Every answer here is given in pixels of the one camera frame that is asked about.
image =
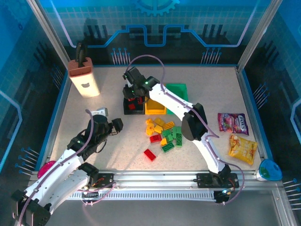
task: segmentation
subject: green tray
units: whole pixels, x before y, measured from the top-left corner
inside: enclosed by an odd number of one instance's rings
[[[168,83],[166,84],[166,88],[182,98],[183,100],[188,101],[188,95],[187,95],[187,88],[186,84],[179,84],[179,83]],[[172,111],[167,109],[167,114],[174,114]]]

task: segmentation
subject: black box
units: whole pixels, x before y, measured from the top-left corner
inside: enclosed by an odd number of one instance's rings
[[[123,99],[123,112],[124,114],[145,114],[144,97],[137,97],[133,99]],[[134,105],[135,109],[131,110],[129,105]]]

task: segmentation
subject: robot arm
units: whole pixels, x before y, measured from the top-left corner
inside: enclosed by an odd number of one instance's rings
[[[86,130],[71,140],[63,155],[41,178],[24,192],[17,190],[13,193],[12,199],[15,202],[13,217],[18,221],[25,202],[33,195],[26,208],[22,225],[45,225],[53,211],[71,194],[84,186],[89,188],[98,180],[98,169],[84,161],[96,152],[102,142],[106,142],[109,135],[118,134],[123,129],[123,124],[121,119],[114,119],[108,123],[106,108],[91,113],[94,129],[88,145],[80,153],[68,159],[86,143],[91,131],[91,121]],[[44,179],[43,185],[37,190],[36,187]]]
[[[130,99],[146,96],[171,110],[182,121],[181,129],[183,136],[192,141],[203,155],[213,182],[217,186],[225,183],[228,180],[231,170],[227,164],[219,161],[219,154],[210,137],[207,137],[209,135],[207,129],[200,122],[195,113],[190,110],[190,108],[193,108],[198,112],[205,123],[207,123],[203,106],[200,103],[193,105],[179,98],[174,93],[168,91],[165,86],[162,86],[157,79],[153,77],[146,79],[135,67],[125,72],[123,78],[127,81],[127,85],[123,88],[124,97]],[[165,94],[166,92],[180,100],[183,105]],[[217,158],[209,148],[209,145],[214,150]]]

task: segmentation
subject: black handle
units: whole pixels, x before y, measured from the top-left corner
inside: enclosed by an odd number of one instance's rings
[[[83,42],[79,42],[76,46],[76,58],[75,62],[79,63],[79,67],[84,67],[83,62],[86,62],[87,45]]]

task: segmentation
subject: yellow snack bag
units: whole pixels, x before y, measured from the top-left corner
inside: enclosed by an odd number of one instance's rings
[[[229,155],[253,165],[257,145],[256,142],[231,135]]]

